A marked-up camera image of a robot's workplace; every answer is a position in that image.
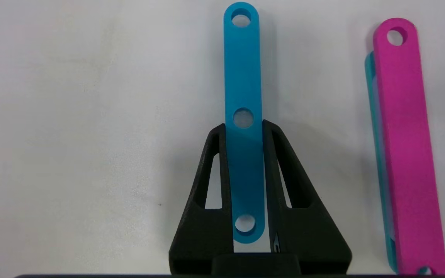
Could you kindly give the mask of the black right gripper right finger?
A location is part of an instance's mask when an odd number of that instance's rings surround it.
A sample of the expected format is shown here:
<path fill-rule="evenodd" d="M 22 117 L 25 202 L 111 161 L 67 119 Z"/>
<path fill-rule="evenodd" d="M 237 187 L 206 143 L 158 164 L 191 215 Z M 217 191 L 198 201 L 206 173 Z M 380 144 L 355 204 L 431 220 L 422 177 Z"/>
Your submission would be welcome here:
<path fill-rule="evenodd" d="M 353 255 L 283 130 L 263 120 L 270 245 L 293 255 L 302 275 L 344 275 Z"/>

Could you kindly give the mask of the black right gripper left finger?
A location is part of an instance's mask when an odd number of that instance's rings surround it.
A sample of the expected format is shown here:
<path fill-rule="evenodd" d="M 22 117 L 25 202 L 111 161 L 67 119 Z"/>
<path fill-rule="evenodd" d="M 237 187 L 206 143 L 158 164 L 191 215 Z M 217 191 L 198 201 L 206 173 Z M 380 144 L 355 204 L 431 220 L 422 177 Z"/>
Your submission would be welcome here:
<path fill-rule="evenodd" d="M 212 162 L 219 155 L 221 208 L 205 207 Z M 190 194 L 168 251 L 174 276 L 212 273 L 212 261 L 232 254 L 233 210 L 226 151 L 226 127 L 213 128 L 205 141 Z"/>

